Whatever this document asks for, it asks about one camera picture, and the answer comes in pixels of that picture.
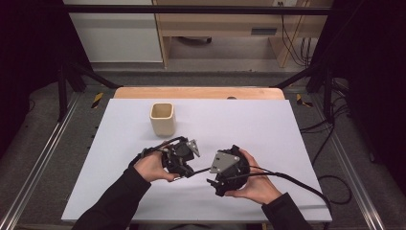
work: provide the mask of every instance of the hand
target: hand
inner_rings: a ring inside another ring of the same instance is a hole
[[[257,161],[246,150],[239,149],[250,166],[259,167]],[[263,173],[263,170],[250,168],[250,173]],[[255,201],[258,204],[268,204],[281,196],[281,192],[275,187],[266,175],[255,175],[248,177],[244,188],[236,191],[227,191],[225,196],[244,197]]]
[[[168,182],[171,182],[176,177],[179,177],[179,174],[166,172],[164,168],[162,168],[161,157],[162,153],[159,151],[150,153],[135,163],[134,169],[147,182],[158,179],[166,179]]]

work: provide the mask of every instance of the paper cup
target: paper cup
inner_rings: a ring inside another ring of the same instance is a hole
[[[149,119],[157,136],[171,136],[175,133],[175,110],[171,103],[155,103],[150,111]]]

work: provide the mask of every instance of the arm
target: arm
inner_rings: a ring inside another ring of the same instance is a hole
[[[73,230],[125,229],[137,211],[138,204],[157,179],[172,181],[177,174],[164,171],[161,153],[154,152],[140,159],[112,184],[99,201],[78,219]]]
[[[250,166],[259,166],[254,157],[246,150],[240,149],[239,151],[247,158]],[[263,173],[263,171],[251,168],[250,173]],[[266,175],[248,177],[244,188],[228,191],[225,195],[244,197],[261,204],[263,213],[276,230],[312,229],[290,195],[282,195]]]

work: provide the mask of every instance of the black sleeve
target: black sleeve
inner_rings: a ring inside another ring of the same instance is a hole
[[[99,201],[81,215],[72,230],[125,229],[150,186],[133,167],[128,168]]]
[[[262,211],[275,230],[312,229],[288,193],[269,204],[263,204]]]

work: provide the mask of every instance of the white tabletop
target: white tabletop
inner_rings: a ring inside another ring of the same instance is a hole
[[[295,117],[286,100],[176,100],[112,99],[80,172],[62,219],[77,220],[123,173],[143,149],[164,140],[155,136],[149,120],[154,103],[172,103],[177,127],[170,137],[195,139],[201,157],[188,162],[195,171],[212,165],[218,150],[237,145],[248,150],[259,165],[286,173],[321,191],[311,167]],[[138,222],[262,222],[257,203],[219,197],[203,172],[171,183],[152,182],[133,220]],[[289,192],[308,221],[331,221],[325,203],[312,192],[277,177],[271,180]]]

